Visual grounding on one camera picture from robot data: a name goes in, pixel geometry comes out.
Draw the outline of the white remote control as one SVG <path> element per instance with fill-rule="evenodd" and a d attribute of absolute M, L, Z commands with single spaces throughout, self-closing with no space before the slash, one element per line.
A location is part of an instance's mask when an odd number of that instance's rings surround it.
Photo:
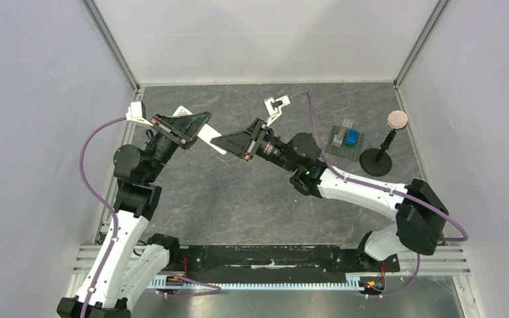
<path fill-rule="evenodd" d="M 179 106 L 172 114 L 173 117 L 183 117 L 186 115 L 192 115 L 192 112 L 189 111 L 184 106 Z M 217 132 L 213 127 L 211 127 L 209 124 L 204 124 L 204 126 L 201 128 L 201 130 L 198 133 L 198 137 L 203 140 L 206 144 L 208 144 L 210 147 L 212 147 L 214 150 L 216 150 L 221 155 L 226 155 L 227 151 L 220 148 L 219 146 L 214 145 L 211 140 L 215 137 L 221 136 L 221 133 Z"/>

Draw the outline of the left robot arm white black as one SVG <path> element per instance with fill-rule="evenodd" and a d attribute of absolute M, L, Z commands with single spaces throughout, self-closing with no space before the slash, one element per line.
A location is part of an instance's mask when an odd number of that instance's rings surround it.
<path fill-rule="evenodd" d="M 181 264 L 179 240 L 152 235 L 132 266 L 142 233 L 160 201 L 162 188 L 154 182 L 177 149 L 187 150 L 208 123 L 208 111 L 179 117 L 154 115 L 147 121 L 144 148 L 122 145 L 113 156 L 118 190 L 108 205 L 111 223 L 99 254 L 75 296 L 63 297 L 56 309 L 60 317 L 130 317 L 135 303 L 154 277 Z"/>

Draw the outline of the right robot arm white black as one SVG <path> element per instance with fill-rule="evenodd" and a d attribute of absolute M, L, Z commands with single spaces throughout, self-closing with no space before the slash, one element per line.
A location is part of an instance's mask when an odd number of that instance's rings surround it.
<path fill-rule="evenodd" d="M 399 252 L 431 256 L 441 239 L 449 213 L 422 180 L 382 183 L 330 168 L 312 134 L 299 132 L 284 142 L 261 119 L 210 142 L 243 160 L 258 156 L 291 172 L 290 183 L 302 195 L 345 201 L 391 219 L 390 225 L 362 239 L 356 260 L 364 270 L 374 270 Z"/>

